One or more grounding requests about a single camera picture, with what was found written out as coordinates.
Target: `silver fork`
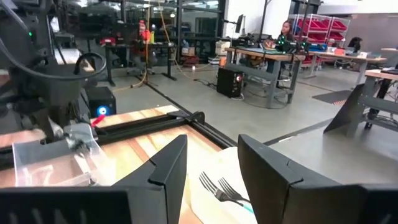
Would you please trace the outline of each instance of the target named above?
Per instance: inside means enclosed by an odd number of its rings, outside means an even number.
[[[201,184],[205,187],[207,191],[212,193],[220,202],[233,202],[236,203],[243,208],[245,208],[247,211],[254,213],[253,208],[250,205],[245,205],[241,202],[238,202],[237,200],[232,199],[229,197],[226,193],[224,193],[222,190],[220,190],[211,180],[210,178],[206,175],[206,173],[202,172],[199,175],[199,180]]]
[[[245,202],[250,203],[250,200],[242,197],[241,194],[239,194],[235,189],[233,189],[230,184],[225,180],[225,178],[221,178],[218,180],[218,183],[221,185],[221,188],[224,190],[224,192],[232,199],[234,200],[242,200]]]

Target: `black floor mat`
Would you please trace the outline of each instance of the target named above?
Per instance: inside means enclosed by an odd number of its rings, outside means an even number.
[[[351,90],[336,91],[333,93],[326,93],[321,95],[313,96],[312,98],[320,100],[325,103],[330,103],[333,105],[341,105],[345,103],[348,96],[351,94]]]

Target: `wall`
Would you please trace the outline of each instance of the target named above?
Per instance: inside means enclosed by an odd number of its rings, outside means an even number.
[[[356,14],[349,24],[346,45],[353,37],[363,39],[361,50],[380,52],[381,48],[398,46],[398,17],[388,14]]]
[[[239,15],[246,16],[246,33],[259,33],[265,0],[228,0],[225,7],[225,19],[237,21]],[[278,36],[283,22],[289,15],[291,0],[269,0],[263,34]],[[238,37],[232,24],[224,26],[224,37]]]
[[[375,14],[398,13],[397,0],[324,0],[319,14]]]

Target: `blue light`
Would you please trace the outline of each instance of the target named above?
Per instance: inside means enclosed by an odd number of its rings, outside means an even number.
[[[99,106],[97,108],[97,115],[109,115],[110,109],[107,106]]]

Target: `wooden table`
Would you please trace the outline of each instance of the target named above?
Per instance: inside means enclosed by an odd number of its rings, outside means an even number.
[[[108,116],[100,126],[105,127],[136,121],[177,110],[178,109],[174,106],[162,106],[159,108]],[[166,144],[180,134],[187,134],[188,136],[188,166],[194,166],[195,163],[201,161],[200,158],[211,156],[221,150],[206,137],[187,125],[108,144],[102,146],[102,150],[110,159],[116,160],[116,179],[120,180],[136,170],[157,151],[161,150]],[[43,137],[44,135],[39,130],[22,131],[0,136],[0,144],[1,146],[7,146],[11,145],[13,142],[31,141]],[[0,187],[13,187],[15,182],[14,169],[0,171],[0,180]],[[189,186],[186,184],[181,207],[180,223],[201,223],[190,208],[189,198]]]
[[[226,63],[224,68],[227,70],[232,70],[236,72],[243,72],[245,75],[252,75],[263,80],[270,81],[269,87],[267,87],[267,101],[266,101],[266,108],[272,109],[273,105],[272,102],[274,98],[277,96],[285,97],[287,94],[287,103],[290,104],[293,100],[294,91],[296,87],[296,80],[297,74],[299,73],[299,68],[301,61],[305,59],[304,55],[292,55],[292,54],[264,54],[262,53],[261,49],[233,49],[233,48],[226,48],[227,51],[226,55]],[[274,70],[272,73],[266,72],[265,70],[256,69],[252,67],[248,67],[245,65],[237,64],[236,62],[232,62],[232,54],[244,54],[249,56],[255,56],[262,58],[263,60],[273,60],[274,61]],[[291,62],[293,59],[293,69],[292,69],[292,79],[290,82],[290,86],[288,88],[284,88],[283,90],[276,87],[278,82],[281,62]]]
[[[234,48],[225,48],[225,51],[227,52],[236,52],[238,54],[244,54],[244,55],[250,55],[250,56],[255,56],[255,57],[260,57],[263,59],[272,59],[272,60],[277,60],[277,61],[283,61],[283,62],[290,62],[292,61],[292,54],[262,54],[259,52],[253,52],[250,50],[244,50],[244,49],[234,49]],[[295,55],[293,60],[294,61],[303,61],[305,59],[304,55]]]
[[[391,125],[387,122],[383,122],[383,120],[375,119],[379,111],[387,111],[388,113],[398,114],[398,103],[393,101],[384,100],[384,96],[387,93],[387,90],[390,86],[391,81],[398,81],[398,75],[392,75],[388,73],[382,73],[381,70],[368,70],[365,73],[366,81],[363,88],[362,95],[359,97],[358,105],[354,111],[353,118],[351,119],[351,123],[348,126],[348,130],[346,135],[352,138],[355,135],[355,132],[358,128],[360,122],[367,122],[365,128],[371,128],[371,124],[375,124],[378,126],[382,126],[383,128],[387,128],[393,131],[398,131],[398,127]],[[377,94],[377,97],[374,97],[374,84],[376,79],[382,78],[384,79],[382,82],[382,86]],[[365,108],[369,107],[370,116],[363,117]]]
[[[386,52],[397,52],[398,53],[398,49],[393,49],[393,48],[383,48],[381,50],[386,51]]]
[[[358,78],[356,79],[355,86],[361,83],[362,77],[365,75],[366,67],[368,63],[383,63],[387,59],[386,58],[360,58],[348,55],[336,55],[334,53],[327,53],[327,52],[311,52],[313,54],[312,62],[311,62],[311,72],[308,76],[303,78],[313,78],[316,77],[315,66],[317,65],[317,57],[319,58],[334,58],[334,59],[343,59],[343,60],[354,60],[355,62],[359,63],[359,74]]]

